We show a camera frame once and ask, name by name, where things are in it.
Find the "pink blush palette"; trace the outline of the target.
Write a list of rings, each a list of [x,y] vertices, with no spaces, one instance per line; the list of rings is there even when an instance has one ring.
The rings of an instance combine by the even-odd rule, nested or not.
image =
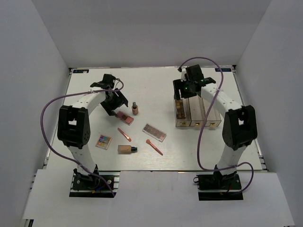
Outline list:
[[[118,111],[116,114],[117,118],[119,118],[122,122],[126,123],[127,125],[131,125],[134,121],[134,118],[125,114],[122,111]]]

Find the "round foundation bottle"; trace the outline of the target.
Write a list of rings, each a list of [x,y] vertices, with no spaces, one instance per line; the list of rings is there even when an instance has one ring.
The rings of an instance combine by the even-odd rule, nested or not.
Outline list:
[[[137,115],[139,113],[138,105],[136,104],[136,102],[132,103],[132,113],[133,115]]]

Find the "colourful square eyeshadow palette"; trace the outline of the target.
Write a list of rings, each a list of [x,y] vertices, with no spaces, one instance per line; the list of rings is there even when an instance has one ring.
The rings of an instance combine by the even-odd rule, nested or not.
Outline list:
[[[112,137],[100,134],[97,142],[96,147],[107,150],[110,143],[111,143]]]

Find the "square foundation bottle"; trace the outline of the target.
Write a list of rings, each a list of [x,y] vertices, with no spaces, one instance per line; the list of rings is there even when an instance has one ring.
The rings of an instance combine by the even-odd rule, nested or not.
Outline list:
[[[131,145],[118,145],[117,148],[118,153],[123,155],[136,153],[137,150],[137,147],[132,147]]]

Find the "round pink makeup brush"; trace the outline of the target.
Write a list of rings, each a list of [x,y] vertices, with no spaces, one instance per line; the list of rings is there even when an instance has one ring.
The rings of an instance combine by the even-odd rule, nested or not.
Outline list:
[[[150,145],[156,152],[158,152],[161,156],[163,156],[163,153],[149,140],[147,139],[146,140],[146,143],[148,145]]]

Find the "mauve eyeshadow palette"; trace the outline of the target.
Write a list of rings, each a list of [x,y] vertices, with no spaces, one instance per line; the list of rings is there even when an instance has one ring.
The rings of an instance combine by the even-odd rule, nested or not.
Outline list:
[[[142,131],[160,142],[163,142],[167,136],[166,133],[148,123],[144,126]]]

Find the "brown gold eyeshadow palette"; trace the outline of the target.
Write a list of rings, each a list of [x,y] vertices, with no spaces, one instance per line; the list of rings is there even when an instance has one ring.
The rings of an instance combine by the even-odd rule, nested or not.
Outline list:
[[[176,105],[176,118],[185,119],[186,114],[185,114],[183,100],[175,100],[175,105]]]

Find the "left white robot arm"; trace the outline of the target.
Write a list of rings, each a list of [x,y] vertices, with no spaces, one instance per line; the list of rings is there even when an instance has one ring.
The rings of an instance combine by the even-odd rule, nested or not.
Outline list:
[[[91,189],[99,186],[100,177],[88,147],[91,135],[89,115],[101,105],[109,116],[117,117],[115,110],[122,105],[128,106],[126,97],[115,87],[117,80],[111,74],[104,74],[100,82],[90,85],[92,90],[88,94],[72,105],[61,106],[59,110],[58,140],[63,142],[77,161],[74,173]]]

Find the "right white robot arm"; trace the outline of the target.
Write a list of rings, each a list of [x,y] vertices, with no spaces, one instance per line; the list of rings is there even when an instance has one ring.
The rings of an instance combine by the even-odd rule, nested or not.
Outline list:
[[[223,81],[216,85],[213,78],[205,78],[198,64],[178,68],[178,71],[181,78],[173,81],[174,99],[199,96],[224,118],[222,138],[225,146],[213,172],[219,172],[214,176],[214,184],[218,188],[226,188],[231,183],[229,175],[237,171],[244,150],[257,138],[255,109],[230,98],[221,89]]]

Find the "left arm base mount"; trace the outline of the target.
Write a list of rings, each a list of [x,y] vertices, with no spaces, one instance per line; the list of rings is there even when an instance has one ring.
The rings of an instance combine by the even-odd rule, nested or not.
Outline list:
[[[114,198],[119,184],[119,172],[99,171],[98,174],[104,178],[110,186],[109,190],[106,183],[98,177],[91,175],[83,175],[75,168],[71,182],[69,197],[77,198]]]

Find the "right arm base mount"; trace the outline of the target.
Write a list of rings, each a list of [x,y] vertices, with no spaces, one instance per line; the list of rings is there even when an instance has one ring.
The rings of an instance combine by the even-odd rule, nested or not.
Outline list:
[[[220,172],[196,175],[199,201],[242,201],[242,185],[237,172],[224,177]]]

